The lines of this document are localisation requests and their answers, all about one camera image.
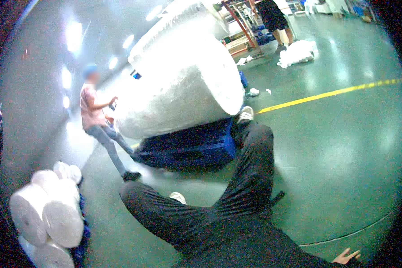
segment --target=black pants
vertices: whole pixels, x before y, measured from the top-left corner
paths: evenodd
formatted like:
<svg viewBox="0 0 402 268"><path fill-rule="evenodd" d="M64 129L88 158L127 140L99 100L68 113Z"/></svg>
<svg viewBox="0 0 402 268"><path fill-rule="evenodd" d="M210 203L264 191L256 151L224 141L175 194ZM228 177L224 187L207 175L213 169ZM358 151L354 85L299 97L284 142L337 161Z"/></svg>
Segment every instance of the black pants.
<svg viewBox="0 0 402 268"><path fill-rule="evenodd" d="M195 207L161 196L151 187L130 181L120 196L128 211L151 233L179 252L193 253L213 222L262 214L269 205L274 177L271 128L246 121L235 138L242 147L237 168L224 194L212 207Z"/></svg>

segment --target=stacked white rolls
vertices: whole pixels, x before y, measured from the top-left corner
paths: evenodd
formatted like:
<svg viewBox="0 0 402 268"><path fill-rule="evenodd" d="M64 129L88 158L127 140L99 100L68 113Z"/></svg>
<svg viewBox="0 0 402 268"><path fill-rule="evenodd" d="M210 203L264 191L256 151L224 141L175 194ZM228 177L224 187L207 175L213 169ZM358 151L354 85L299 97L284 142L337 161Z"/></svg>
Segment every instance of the stacked white rolls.
<svg viewBox="0 0 402 268"><path fill-rule="evenodd" d="M77 247L84 231L77 187L81 177L77 166L57 162L53 170L35 172L31 183L11 196L19 242L37 268L74 267L66 248Z"/></svg>

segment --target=floor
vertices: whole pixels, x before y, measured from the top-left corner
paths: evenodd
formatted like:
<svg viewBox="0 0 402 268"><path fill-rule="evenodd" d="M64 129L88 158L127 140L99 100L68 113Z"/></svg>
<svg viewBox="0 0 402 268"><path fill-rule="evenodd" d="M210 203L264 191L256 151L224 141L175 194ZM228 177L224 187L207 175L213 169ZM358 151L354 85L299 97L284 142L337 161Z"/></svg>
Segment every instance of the floor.
<svg viewBox="0 0 402 268"><path fill-rule="evenodd" d="M316 59L283 69L276 65L278 57L267 53L241 66L249 89L260 90L248 100L255 110L402 78L397 55L378 24L327 15L289 19L298 39L316 41ZM351 247L362 250L364 262L371 261L402 198L402 82L269 111L255 120L274 132L274 191L286 193L272 211L276 225L326 260ZM134 163L120 148L119 155L140 170L143 183L163 195L180 192L198 206L221 196L234 168L230 163L215 173L175 173ZM104 148L95 149L83 175L81 193L92 231L85 265L170 267L179 255L125 209L119 198L124 183Z"/></svg>

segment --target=white roll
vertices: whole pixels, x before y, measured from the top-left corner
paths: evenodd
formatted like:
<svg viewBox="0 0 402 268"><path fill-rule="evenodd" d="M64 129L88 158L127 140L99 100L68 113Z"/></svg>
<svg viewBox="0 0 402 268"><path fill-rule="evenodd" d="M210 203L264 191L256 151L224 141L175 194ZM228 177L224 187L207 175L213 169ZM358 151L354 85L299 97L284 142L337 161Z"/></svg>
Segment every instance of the white roll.
<svg viewBox="0 0 402 268"><path fill-rule="evenodd" d="M18 242L21 245L21 248L24 250L25 254L27 255L27 257L34 262L34 250L35 250L35 246L33 246L32 244L28 243L27 240L22 236L19 235L18 236Z"/></svg>
<svg viewBox="0 0 402 268"><path fill-rule="evenodd" d="M131 90L119 94L115 122L122 135L146 138L167 134L240 111L243 86L222 43L205 35L190 46L173 41L158 45L157 62L150 72L134 79Z"/></svg>
<svg viewBox="0 0 402 268"><path fill-rule="evenodd" d="M58 175L58 178L61 180L70 178L70 166L64 162L56 162L54 164L53 170Z"/></svg>
<svg viewBox="0 0 402 268"><path fill-rule="evenodd" d="M43 208L43 221L49 236L57 244L68 248L79 245L84 232L79 203L75 192L68 187L71 184L75 185L70 179L60 181L60 187Z"/></svg>
<svg viewBox="0 0 402 268"><path fill-rule="evenodd" d="M79 203L80 201L79 188L77 187L76 183L73 180L62 179L59 180L58 184L59 187L63 188L63 191L65 191L72 198L74 198L77 203Z"/></svg>
<svg viewBox="0 0 402 268"><path fill-rule="evenodd" d="M39 185L48 195L57 188L58 175L52 170L39 170L31 176L31 183Z"/></svg>
<svg viewBox="0 0 402 268"><path fill-rule="evenodd" d="M9 201L18 233L34 246L46 243L48 235L42 221L42 212L48 201L46 192L36 184L26 185L16 191Z"/></svg>
<svg viewBox="0 0 402 268"><path fill-rule="evenodd" d="M77 165L70 166L70 179L76 184L80 183L80 180L82 179L82 172Z"/></svg>
<svg viewBox="0 0 402 268"><path fill-rule="evenodd" d="M75 264L68 249L49 240L43 247L36 247L33 263L37 268L74 268Z"/></svg>
<svg viewBox="0 0 402 268"><path fill-rule="evenodd" d="M131 49L129 63L143 76L150 71L150 67L161 63L155 62L155 54L163 44L168 47L182 42L188 46L187 41L191 40L191 47L197 41L202 42L206 34L214 35L217 40L229 36L228 24L213 8L213 3L210 0L175 0L170 3L163 10L160 21Z"/></svg>

